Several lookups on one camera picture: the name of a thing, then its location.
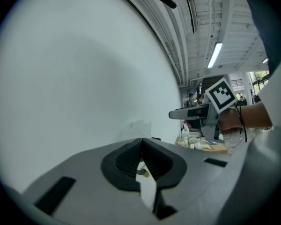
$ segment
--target white pillar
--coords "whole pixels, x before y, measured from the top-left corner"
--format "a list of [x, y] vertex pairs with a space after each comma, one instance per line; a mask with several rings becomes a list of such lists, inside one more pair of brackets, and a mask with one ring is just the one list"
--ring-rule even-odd
[[242, 72], [242, 80], [243, 80], [243, 84], [244, 84], [244, 93], [245, 93], [245, 97], [247, 99], [247, 105], [252, 105], [252, 98], [251, 98], [251, 80], [249, 77], [249, 74], [247, 72]]
[[247, 76], [249, 77], [250, 86], [251, 86], [253, 95], [255, 95], [254, 86], [253, 86], [253, 81], [252, 81], [252, 79], [251, 79], [250, 73], [247, 73]]

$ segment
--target hand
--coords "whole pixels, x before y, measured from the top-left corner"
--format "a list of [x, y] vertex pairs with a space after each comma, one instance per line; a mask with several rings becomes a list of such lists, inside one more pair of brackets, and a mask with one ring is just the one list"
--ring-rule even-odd
[[241, 128], [242, 124], [239, 120], [239, 116], [235, 109], [228, 108], [221, 113], [219, 119], [219, 125], [221, 127], [221, 131], [230, 129], [230, 128]]

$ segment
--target fluorescent light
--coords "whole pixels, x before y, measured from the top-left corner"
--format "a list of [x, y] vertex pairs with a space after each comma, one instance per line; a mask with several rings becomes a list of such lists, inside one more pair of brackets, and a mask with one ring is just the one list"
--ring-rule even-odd
[[211, 57], [211, 59], [210, 59], [210, 62], [209, 62], [209, 64], [208, 64], [208, 67], [207, 67], [207, 68], [212, 68], [212, 67], [213, 67], [214, 62], [215, 62], [217, 56], [219, 55], [222, 46], [223, 46], [223, 43], [221, 43], [221, 42], [215, 43], [214, 52], [213, 52], [213, 54], [212, 54], [212, 57]]

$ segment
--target small white object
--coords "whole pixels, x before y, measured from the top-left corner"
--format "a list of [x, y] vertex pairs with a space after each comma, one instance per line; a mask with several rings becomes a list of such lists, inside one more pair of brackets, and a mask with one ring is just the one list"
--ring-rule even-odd
[[200, 142], [196, 142], [195, 143], [195, 149], [197, 149], [197, 150], [203, 150], [203, 145], [200, 143]]
[[188, 147], [188, 137], [183, 138], [184, 147]]
[[195, 144], [195, 143], [199, 143], [199, 142], [200, 142], [200, 139], [199, 139], [199, 138], [190, 137], [190, 138], [188, 139], [188, 142], [189, 142], [190, 144]]
[[201, 133], [199, 133], [199, 132], [189, 132], [189, 137], [199, 138], [199, 137], [201, 137]]
[[189, 137], [189, 132], [187, 132], [185, 129], [183, 129], [181, 132], [181, 137], [182, 138]]
[[211, 147], [208, 144], [203, 144], [203, 147], [207, 149], [211, 149]]
[[187, 132], [187, 136], [189, 137], [189, 129], [188, 129], [188, 125], [186, 123], [183, 123], [184, 129]]
[[188, 141], [187, 140], [184, 140], [183, 142], [177, 142], [177, 144], [181, 147], [188, 147]]

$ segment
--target black slot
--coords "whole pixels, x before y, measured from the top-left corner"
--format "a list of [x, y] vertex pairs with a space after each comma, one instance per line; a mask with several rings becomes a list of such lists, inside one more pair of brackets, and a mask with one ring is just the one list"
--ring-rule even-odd
[[52, 215], [75, 182], [73, 178], [62, 177], [34, 205], [44, 213]]
[[220, 138], [220, 126], [217, 124], [215, 126], [215, 131], [214, 131], [214, 139], [219, 140]]
[[156, 215], [159, 220], [161, 220], [173, 215], [177, 212], [177, 210], [172, 206], [166, 205], [161, 191], [157, 191], [155, 197], [155, 204], [152, 212]]
[[221, 161], [221, 160], [218, 160], [218, 159], [214, 159], [214, 158], [206, 158], [204, 160], [204, 162], [207, 162], [207, 163], [210, 163], [210, 164], [213, 164], [213, 165], [217, 165], [217, 166], [220, 166], [220, 167], [225, 167], [227, 165], [227, 162]]

